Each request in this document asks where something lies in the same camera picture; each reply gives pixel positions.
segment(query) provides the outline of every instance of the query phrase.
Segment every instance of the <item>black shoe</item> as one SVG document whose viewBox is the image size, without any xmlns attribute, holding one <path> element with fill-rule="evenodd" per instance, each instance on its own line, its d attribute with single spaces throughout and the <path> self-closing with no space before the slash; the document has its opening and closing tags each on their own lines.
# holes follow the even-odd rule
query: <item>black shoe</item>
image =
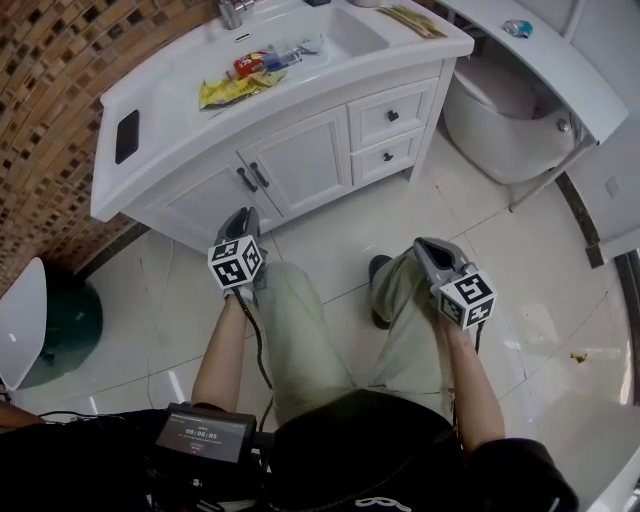
<svg viewBox="0 0 640 512">
<path fill-rule="evenodd" d="M 378 273 L 378 270 L 380 270 L 389 261 L 391 261 L 391 258 L 384 254 L 379 254 L 378 256 L 373 257 L 369 262 L 369 286 L 373 283 L 373 277 Z M 378 329 L 388 331 L 391 328 L 391 322 L 385 322 L 373 308 L 371 309 L 371 320 L 373 320 L 373 324 Z"/>
</svg>

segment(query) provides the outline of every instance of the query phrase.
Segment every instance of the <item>white cabinet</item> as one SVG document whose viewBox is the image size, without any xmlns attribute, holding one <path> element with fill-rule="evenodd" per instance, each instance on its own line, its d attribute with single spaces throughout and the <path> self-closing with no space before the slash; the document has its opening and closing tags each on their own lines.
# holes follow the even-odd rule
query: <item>white cabinet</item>
<svg viewBox="0 0 640 512">
<path fill-rule="evenodd" d="M 272 133 L 238 153 L 285 217 L 352 190 L 344 105 Z"/>
<path fill-rule="evenodd" d="M 282 219 L 235 154 L 222 161 L 201 155 L 172 178 L 175 183 L 163 184 L 161 193 L 152 189 L 136 214 L 150 227 L 202 252 L 214 245 L 220 226 L 243 206 L 258 210 L 262 231 Z"/>
</svg>

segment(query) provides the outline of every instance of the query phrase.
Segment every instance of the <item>timer display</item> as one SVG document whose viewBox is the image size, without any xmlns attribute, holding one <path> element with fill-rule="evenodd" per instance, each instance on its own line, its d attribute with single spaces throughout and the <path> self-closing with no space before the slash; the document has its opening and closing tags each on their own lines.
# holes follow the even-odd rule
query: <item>timer display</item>
<svg viewBox="0 0 640 512">
<path fill-rule="evenodd" d="M 246 425 L 171 413 L 156 445 L 198 457 L 237 462 Z"/>
</svg>

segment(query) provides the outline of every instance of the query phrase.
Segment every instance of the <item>person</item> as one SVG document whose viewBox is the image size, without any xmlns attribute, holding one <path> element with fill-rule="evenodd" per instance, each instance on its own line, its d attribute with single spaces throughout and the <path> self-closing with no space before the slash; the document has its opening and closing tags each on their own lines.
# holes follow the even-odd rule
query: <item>person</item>
<svg viewBox="0 0 640 512">
<path fill-rule="evenodd" d="M 367 388 L 356 387 L 331 344 L 322 303 L 302 270 L 271 263 L 262 286 L 243 291 L 255 297 L 263 320 L 279 425 L 256 507 L 576 511 L 578 499 L 545 447 L 506 438 L 468 332 L 437 316 L 413 255 L 377 256 L 369 275 L 372 319 L 389 334 Z M 246 325 L 241 304 L 228 295 L 194 383 L 195 407 L 236 411 Z M 29 495 L 34 505 L 60 501 L 70 510 L 89 499 L 92 510 L 140 510 L 149 486 L 139 466 L 158 436 L 161 413 L 44 425 L 22 411 L 0 409 L 0 425 L 21 427 L 0 436 L 6 468 L 0 481 L 19 486 L 28 480 L 39 489 L 47 478 L 55 482 L 46 493 Z M 109 433 L 124 432 L 129 423 L 136 435 L 127 430 L 113 441 Z M 46 457 L 25 457 L 25 447 Z M 109 492 L 96 490 L 98 483 Z M 0 508 L 12 510 L 8 505 L 19 501 L 5 494 L 0 491 Z"/>
</svg>

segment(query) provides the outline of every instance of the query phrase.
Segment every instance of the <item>cabinet handle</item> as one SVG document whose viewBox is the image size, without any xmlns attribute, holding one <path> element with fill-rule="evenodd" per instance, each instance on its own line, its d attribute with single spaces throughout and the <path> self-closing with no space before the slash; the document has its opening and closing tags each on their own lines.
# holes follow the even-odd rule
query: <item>cabinet handle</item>
<svg viewBox="0 0 640 512">
<path fill-rule="evenodd" d="M 251 190 L 251 192 L 255 194 L 258 191 L 258 187 L 251 183 L 251 180 L 247 178 L 246 174 L 244 173 L 244 169 L 240 167 L 236 172 L 242 177 L 242 181 L 244 181 L 244 184 L 249 187 L 249 190 Z"/>
<path fill-rule="evenodd" d="M 258 164 L 255 163 L 255 162 L 251 162 L 249 164 L 249 167 L 251 167 L 251 170 L 258 177 L 258 181 L 260 182 L 260 185 L 262 185 L 264 188 L 267 188 L 269 186 L 269 182 L 265 179 L 265 177 L 258 170 Z"/>
</svg>

